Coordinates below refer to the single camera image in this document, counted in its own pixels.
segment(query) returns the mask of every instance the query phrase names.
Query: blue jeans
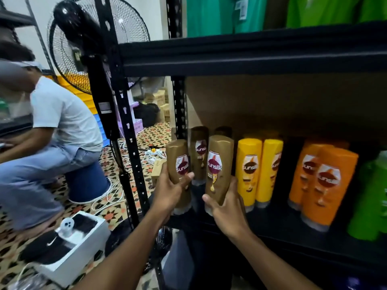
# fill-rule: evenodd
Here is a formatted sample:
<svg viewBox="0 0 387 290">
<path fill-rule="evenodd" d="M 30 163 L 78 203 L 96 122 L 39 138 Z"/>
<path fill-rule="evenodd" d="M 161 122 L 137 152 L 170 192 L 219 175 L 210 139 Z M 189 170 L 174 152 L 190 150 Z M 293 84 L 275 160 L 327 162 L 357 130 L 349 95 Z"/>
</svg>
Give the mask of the blue jeans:
<svg viewBox="0 0 387 290">
<path fill-rule="evenodd" d="M 0 164 L 0 204 L 15 230 L 43 223 L 63 210 L 44 187 L 48 179 L 88 166 L 100 152 L 50 143 L 32 156 Z"/>
</svg>

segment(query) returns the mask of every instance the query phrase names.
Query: man in white t-shirt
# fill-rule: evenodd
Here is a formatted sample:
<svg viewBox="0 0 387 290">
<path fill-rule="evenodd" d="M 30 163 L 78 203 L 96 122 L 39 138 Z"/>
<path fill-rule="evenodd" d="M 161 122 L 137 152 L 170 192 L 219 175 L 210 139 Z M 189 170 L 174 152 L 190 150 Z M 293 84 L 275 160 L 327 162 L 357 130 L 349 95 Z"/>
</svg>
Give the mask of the man in white t-shirt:
<svg viewBox="0 0 387 290">
<path fill-rule="evenodd" d="M 12 147 L 0 151 L 0 205 L 13 228 L 31 238 L 45 231 L 63 212 L 61 203 L 44 185 L 58 175 L 98 161 L 103 140 L 84 102 L 42 76 L 28 48 L 0 42 L 0 59 L 22 67 L 25 77 L 12 88 L 25 92 L 33 116 L 30 131 L 0 140 Z"/>
</svg>

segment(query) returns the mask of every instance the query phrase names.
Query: white t-shirt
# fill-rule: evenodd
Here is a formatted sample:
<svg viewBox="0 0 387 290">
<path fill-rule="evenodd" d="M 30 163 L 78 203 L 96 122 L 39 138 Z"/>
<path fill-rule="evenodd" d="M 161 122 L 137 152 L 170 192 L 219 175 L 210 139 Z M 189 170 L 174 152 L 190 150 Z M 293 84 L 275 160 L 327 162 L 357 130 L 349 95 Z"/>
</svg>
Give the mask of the white t-shirt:
<svg viewBox="0 0 387 290">
<path fill-rule="evenodd" d="M 33 127 L 55 127 L 53 139 L 88 151 L 102 150 L 102 135 L 89 108 L 72 92 L 42 76 L 31 93 Z"/>
</svg>

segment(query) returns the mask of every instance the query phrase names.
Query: black bag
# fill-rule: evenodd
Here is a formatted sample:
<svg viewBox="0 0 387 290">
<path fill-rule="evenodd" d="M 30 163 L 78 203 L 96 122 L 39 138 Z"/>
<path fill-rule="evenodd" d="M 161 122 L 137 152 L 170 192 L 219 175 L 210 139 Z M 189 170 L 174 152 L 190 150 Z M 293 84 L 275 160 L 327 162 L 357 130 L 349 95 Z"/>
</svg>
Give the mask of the black bag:
<svg viewBox="0 0 387 290">
<path fill-rule="evenodd" d="M 156 123 L 159 111 L 159 107 L 152 103 L 145 105 L 139 102 L 138 107 L 133 108 L 134 117 L 142 119 L 144 127 L 151 127 Z"/>
</svg>

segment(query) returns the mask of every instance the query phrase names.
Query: blue bucket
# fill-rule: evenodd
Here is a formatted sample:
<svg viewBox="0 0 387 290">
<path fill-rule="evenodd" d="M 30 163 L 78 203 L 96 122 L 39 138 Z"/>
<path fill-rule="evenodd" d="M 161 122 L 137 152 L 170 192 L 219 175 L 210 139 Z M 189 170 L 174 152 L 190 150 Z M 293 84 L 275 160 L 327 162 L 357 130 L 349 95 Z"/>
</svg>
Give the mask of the blue bucket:
<svg viewBox="0 0 387 290">
<path fill-rule="evenodd" d="M 74 203 L 89 203 L 98 199 L 110 188 L 99 161 L 65 174 L 69 187 L 69 200 Z"/>
</svg>

